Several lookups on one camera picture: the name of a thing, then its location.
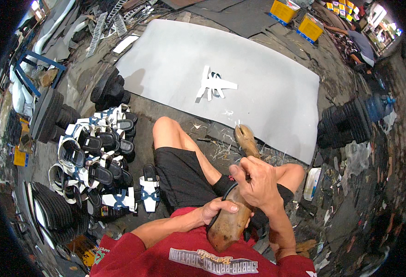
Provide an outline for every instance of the blue metal frame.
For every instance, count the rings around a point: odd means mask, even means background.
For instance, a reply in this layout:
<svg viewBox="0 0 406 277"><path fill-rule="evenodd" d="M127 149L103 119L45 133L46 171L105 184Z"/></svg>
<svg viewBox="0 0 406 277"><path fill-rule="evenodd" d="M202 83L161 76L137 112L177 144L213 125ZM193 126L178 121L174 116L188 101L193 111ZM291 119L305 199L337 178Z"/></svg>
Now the blue metal frame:
<svg viewBox="0 0 406 277"><path fill-rule="evenodd" d="M52 82L52 86L51 86L52 88L56 87L56 85L57 85L57 83L58 83L58 81L60 79L60 76L62 75L63 71L66 70L66 67L59 64L59 63L54 62L53 60L51 60L49 58L46 58L46 57L43 57L42 55L34 53L34 52L30 51L30 50L26 50L23 54L21 54L20 58L17 60L14 71L15 71L15 73L16 73L16 75L17 75L17 77L19 79L23 79L23 80L21 80L21 83L24 84L27 87L28 91L31 90L32 92L34 92L34 94L37 97L40 97L40 95L41 95L40 92L37 90L37 88L34 86L34 84L31 82L31 80L29 80L29 78L26 76L23 69L20 67L21 62L28 63L28 64L32 65L33 67L37 66L36 63L34 63L33 61L30 61L27 58L25 58L27 55L29 55L31 57L34 57L34 58L37 58L40 61L44 61L45 63L53 65L53 66L55 66L56 68L59 69L59 72L57 73L56 78Z"/></svg>

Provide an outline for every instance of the seated person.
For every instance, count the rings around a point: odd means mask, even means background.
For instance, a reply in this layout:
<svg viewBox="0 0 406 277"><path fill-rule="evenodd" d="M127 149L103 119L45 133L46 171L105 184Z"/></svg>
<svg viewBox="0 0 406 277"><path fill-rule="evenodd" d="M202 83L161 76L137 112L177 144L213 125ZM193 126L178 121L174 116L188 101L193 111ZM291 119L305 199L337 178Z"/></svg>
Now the seated person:
<svg viewBox="0 0 406 277"><path fill-rule="evenodd" d="M342 30L339 28L324 25L326 29L339 32L349 36L360 51L350 53L350 57L357 62L357 64L366 64L367 74L371 74L371 69L375 64L372 47L367 37L361 33L361 27L356 22L351 25L351 30Z"/></svg>
<svg viewBox="0 0 406 277"><path fill-rule="evenodd" d="M316 276L308 258L295 252L296 242L284 206L304 177L295 164L273 167L252 156L222 175L180 125L162 117L153 128L156 166L162 193L175 212L168 219L143 224L115 241L101 240L90 276ZM205 225L220 209L238 206L219 196L237 181L245 200L269 218L269 242L277 264L243 239L218 253L206 238Z"/></svg>

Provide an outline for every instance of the man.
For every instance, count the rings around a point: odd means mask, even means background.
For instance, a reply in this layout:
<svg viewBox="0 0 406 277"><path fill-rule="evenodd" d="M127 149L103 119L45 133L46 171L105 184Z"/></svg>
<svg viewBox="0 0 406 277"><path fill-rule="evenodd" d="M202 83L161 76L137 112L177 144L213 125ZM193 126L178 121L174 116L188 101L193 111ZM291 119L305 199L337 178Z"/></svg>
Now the man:
<svg viewBox="0 0 406 277"><path fill-rule="evenodd" d="M361 33L361 27L356 22L351 25L351 30L342 30L339 28L324 25L326 29L345 34L349 36L360 51L350 53L350 57L357 62L357 64L366 64L367 74L371 74L371 69L375 64L373 57L372 47L370 42L364 34Z"/></svg>
<svg viewBox="0 0 406 277"><path fill-rule="evenodd" d="M284 212L284 204L303 180L301 166L273 167L250 156L242 158L239 166L229 167L231 180L209 163L176 121L162 117L152 132L162 193L175 212L168 219L143 224L117 241L104 236L91 277L316 276L312 261L296 254L292 225ZM250 175L250 183L246 182L246 174ZM234 180L245 200L269 218L269 242L277 265L244 240L223 253L216 252L207 240L205 225L218 210L237 212L233 202L218 197Z"/></svg>

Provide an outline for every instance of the pile of sandals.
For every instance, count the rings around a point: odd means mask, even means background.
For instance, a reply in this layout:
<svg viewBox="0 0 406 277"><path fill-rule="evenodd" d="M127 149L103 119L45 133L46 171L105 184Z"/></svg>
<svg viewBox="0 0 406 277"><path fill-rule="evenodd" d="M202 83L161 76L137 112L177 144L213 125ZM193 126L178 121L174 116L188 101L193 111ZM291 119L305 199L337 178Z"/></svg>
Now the pile of sandals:
<svg viewBox="0 0 406 277"><path fill-rule="evenodd" d="M140 177L141 189L134 190L128 163L135 158L138 116L129 108L120 104L68 125L60 136L58 162L48 171L51 188L69 204L86 204L93 217L109 209L137 213L142 201L147 212L154 212L160 201L159 177L150 164Z"/></svg>

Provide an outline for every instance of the plastic bag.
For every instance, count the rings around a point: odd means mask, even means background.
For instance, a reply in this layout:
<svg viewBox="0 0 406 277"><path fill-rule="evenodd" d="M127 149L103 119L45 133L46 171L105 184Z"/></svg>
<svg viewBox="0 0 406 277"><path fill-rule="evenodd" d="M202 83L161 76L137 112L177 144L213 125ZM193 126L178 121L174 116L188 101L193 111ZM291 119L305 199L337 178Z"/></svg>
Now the plastic bag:
<svg viewBox="0 0 406 277"><path fill-rule="evenodd" d="M371 154L370 143L362 142L357 144L355 141L345 146L347 166L344 170L343 187L344 196L348 193L347 180L351 174L358 176L363 170L369 168L369 155Z"/></svg>

